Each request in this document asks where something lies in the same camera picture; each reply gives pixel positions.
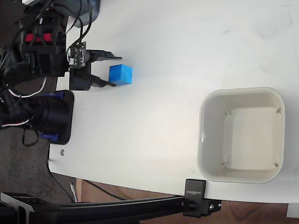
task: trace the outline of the white cable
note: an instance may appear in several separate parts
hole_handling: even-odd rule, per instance
[[[8,91],[9,91],[10,94],[13,95],[14,97],[21,97],[21,98],[32,97],[32,96],[34,96],[34,95],[40,93],[40,92],[43,90],[43,88],[44,88],[45,85],[46,85],[46,81],[47,81],[47,77],[45,77],[45,78],[43,79],[43,83],[42,83],[41,88],[40,88],[38,91],[36,91],[36,92],[34,92],[34,93],[30,94],[30,95],[20,96],[20,95],[15,94],[11,89],[8,89]]]
[[[6,124],[6,125],[2,125],[2,127],[7,127],[7,126],[20,126],[20,125],[24,125],[26,124],[27,122],[29,122],[30,119],[27,119],[26,121],[23,121],[21,123],[16,123],[16,124]]]

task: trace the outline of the square bowl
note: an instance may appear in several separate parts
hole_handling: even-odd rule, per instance
[[[280,172],[285,103],[268,87],[219,90],[201,104],[198,168],[215,182],[265,183]]]

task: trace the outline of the cable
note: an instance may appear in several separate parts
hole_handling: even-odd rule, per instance
[[[37,129],[33,127],[33,130],[34,130],[34,132],[36,134],[36,140],[34,142],[32,142],[32,143],[26,144],[25,143],[26,128],[23,129],[23,135],[22,135],[22,144],[23,144],[23,146],[30,147],[30,146],[34,146],[34,145],[36,145],[38,143],[38,132],[37,132]]]
[[[50,160],[50,149],[48,151],[48,160],[47,160],[47,170],[50,174],[50,176],[53,178],[54,182],[58,185],[58,187],[68,196],[68,198],[70,199],[70,201],[72,203],[75,203],[73,198],[65,191],[65,189],[57,182],[57,180],[55,179],[55,177],[53,176],[53,174],[51,173],[51,170],[49,168],[49,160]]]
[[[28,123],[30,121],[30,119],[27,119],[26,121],[23,121],[21,123],[16,123],[16,124],[6,124],[6,125],[2,125],[2,127],[7,127],[7,126],[21,126],[24,125],[26,123]]]
[[[42,7],[41,9],[41,12],[39,13],[39,15],[31,22],[27,23],[25,26],[23,26],[18,32],[17,34],[14,36],[13,38],[13,41],[11,42],[8,50],[7,50],[7,53],[5,54],[2,62],[1,62],[1,65],[0,65],[0,70],[3,68],[4,66],[4,63],[6,62],[6,60],[8,59],[9,55],[10,55],[10,52],[12,51],[13,49],[13,46],[14,46],[14,43],[16,42],[16,40],[18,39],[18,36],[25,30],[27,29],[29,26],[31,26],[43,13],[44,11],[47,9],[48,5],[51,3],[52,0],[47,0],[47,2],[44,4],[44,6]]]
[[[82,0],[80,0],[80,10],[79,12],[81,13],[81,7],[82,7]],[[78,19],[79,22],[80,22],[80,37],[82,36],[83,34],[83,22],[82,20],[80,19],[80,17],[78,15],[76,15],[73,11],[71,11],[67,6],[63,5],[63,4],[59,4],[59,3],[53,3],[52,6],[56,6],[56,7],[62,7],[62,8],[65,8],[66,10],[68,10],[71,14],[73,14],[74,16],[76,16],[76,20]]]
[[[111,194],[110,192],[105,191],[103,188],[99,187],[98,185],[95,185],[94,183],[92,183],[92,182],[90,182],[90,181],[87,181],[87,180],[84,180],[84,181],[87,182],[87,183],[89,183],[90,185],[94,186],[95,188],[97,188],[97,189],[103,191],[104,193],[110,195],[111,197],[114,197],[114,198],[119,199],[119,200],[121,200],[121,201],[125,201],[124,198],[121,198],[121,197],[118,197],[118,196],[116,196],[116,195],[114,195],[114,194]]]
[[[67,30],[67,32],[65,34],[67,34],[76,24],[78,18],[80,17],[80,14],[81,14],[81,9],[82,9],[82,0],[80,0],[80,9],[79,9],[79,12],[77,14],[77,17],[75,19],[75,21],[73,22],[73,24],[71,25],[71,27]]]
[[[29,95],[25,95],[25,96],[17,95],[17,94],[15,94],[11,89],[8,89],[8,91],[9,91],[10,94],[13,95],[14,97],[19,97],[19,98],[29,98],[29,97],[32,97],[32,96],[34,96],[34,95],[40,93],[40,92],[43,90],[43,88],[45,87],[45,85],[46,85],[46,81],[47,81],[47,77],[45,77],[45,78],[43,79],[43,83],[42,83],[42,85],[41,85],[41,88],[40,88],[38,91],[36,91],[36,92],[34,92],[34,93],[31,93],[31,94],[29,94]]]
[[[77,39],[71,46],[69,46],[69,48],[74,47],[77,43],[80,43],[82,41],[82,39],[87,35],[87,33],[90,30],[90,27],[92,26],[92,22],[93,22],[93,9],[92,9],[92,5],[90,3],[90,0],[87,0],[87,3],[88,3],[88,9],[89,9],[88,27],[87,27],[86,31],[83,33],[83,35],[81,37],[79,37],[79,39]]]

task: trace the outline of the wooden floor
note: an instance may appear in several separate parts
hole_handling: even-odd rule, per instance
[[[126,199],[167,196],[160,193],[121,188],[95,183],[103,189]],[[80,202],[111,202],[113,197],[96,189],[83,180],[77,179],[77,195]],[[208,217],[192,218],[176,214],[141,221],[142,224],[292,224],[299,219],[286,218],[287,204],[265,204],[223,201],[222,209]]]

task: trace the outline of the blue cube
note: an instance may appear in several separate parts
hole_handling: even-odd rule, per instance
[[[133,69],[124,64],[110,66],[109,82],[117,85],[131,84],[132,72]]]

